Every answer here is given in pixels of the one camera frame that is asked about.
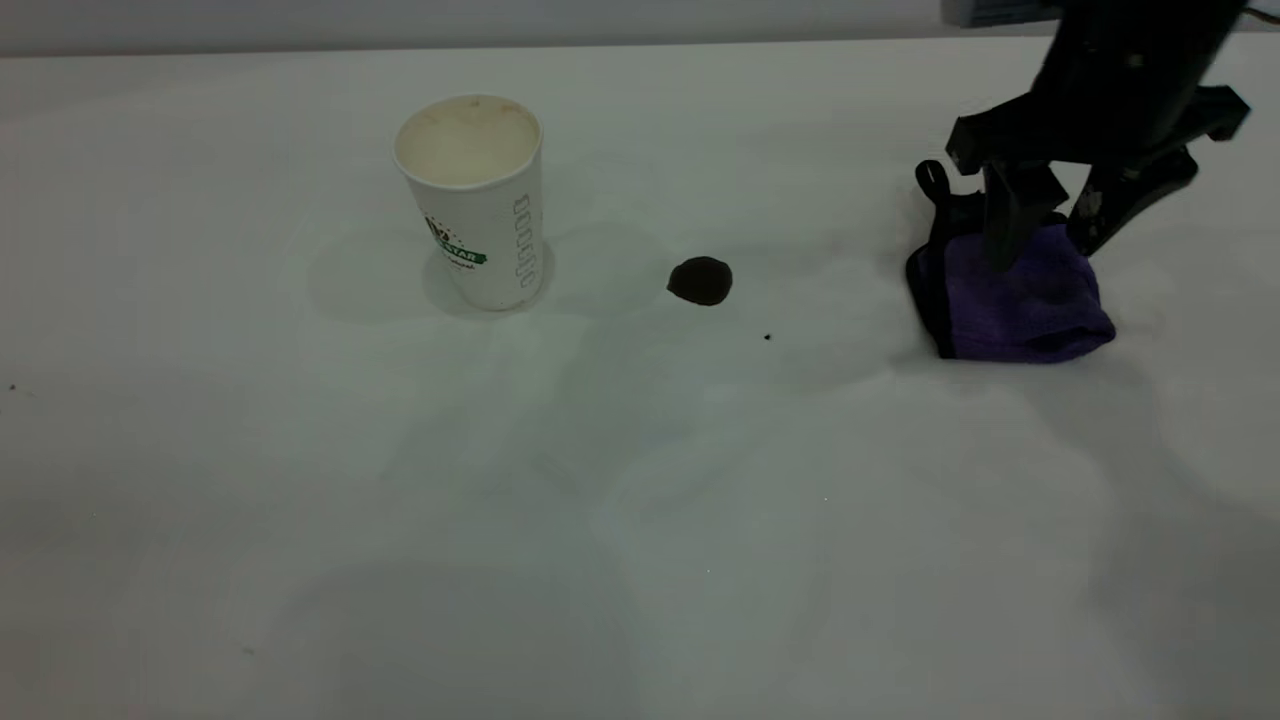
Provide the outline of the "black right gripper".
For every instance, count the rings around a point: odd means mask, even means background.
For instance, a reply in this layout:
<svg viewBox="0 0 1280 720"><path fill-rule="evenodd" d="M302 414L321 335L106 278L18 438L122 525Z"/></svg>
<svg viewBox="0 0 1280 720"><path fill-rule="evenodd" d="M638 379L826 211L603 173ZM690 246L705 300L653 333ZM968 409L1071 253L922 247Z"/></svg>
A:
<svg viewBox="0 0 1280 720"><path fill-rule="evenodd" d="M1068 201L1048 161L1135 167L1091 168L1068 218L1068 237L1087 258L1193 182L1199 167L1183 147L1229 141L1251 113L1233 88L1203 85L1244 10L1243 1L946 3L946 20L961 27L1059 22L1030 88L959 118L946 146L960 172L984 167L995 270L1010 270Z"/></svg>

